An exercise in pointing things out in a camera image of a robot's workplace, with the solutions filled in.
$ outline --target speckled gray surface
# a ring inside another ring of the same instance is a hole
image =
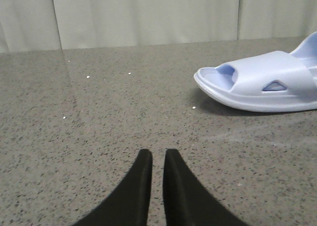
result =
[[[192,77],[301,40],[1,55],[0,225],[71,225],[111,193],[141,148],[154,156],[150,226],[165,225],[167,148],[250,225],[317,225],[317,111],[234,110]]]

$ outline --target granite floor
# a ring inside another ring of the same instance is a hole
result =
[[[302,39],[0,55],[0,225],[71,225],[142,148],[154,157],[149,226],[165,225],[167,148],[250,225],[317,225],[317,111],[235,110],[193,79],[200,67],[288,52]]]

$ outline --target white curtain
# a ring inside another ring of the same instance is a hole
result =
[[[317,0],[0,0],[0,52],[308,35]]]

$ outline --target slipper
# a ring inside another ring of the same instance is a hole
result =
[[[198,86],[216,101],[253,112],[317,109],[317,32],[294,51],[274,51],[199,69]]]

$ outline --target black rubber tip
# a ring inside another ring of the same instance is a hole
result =
[[[146,226],[151,179],[152,154],[142,149],[117,188],[73,226]]]
[[[165,155],[163,198],[167,226],[247,226],[207,192],[176,149]]]

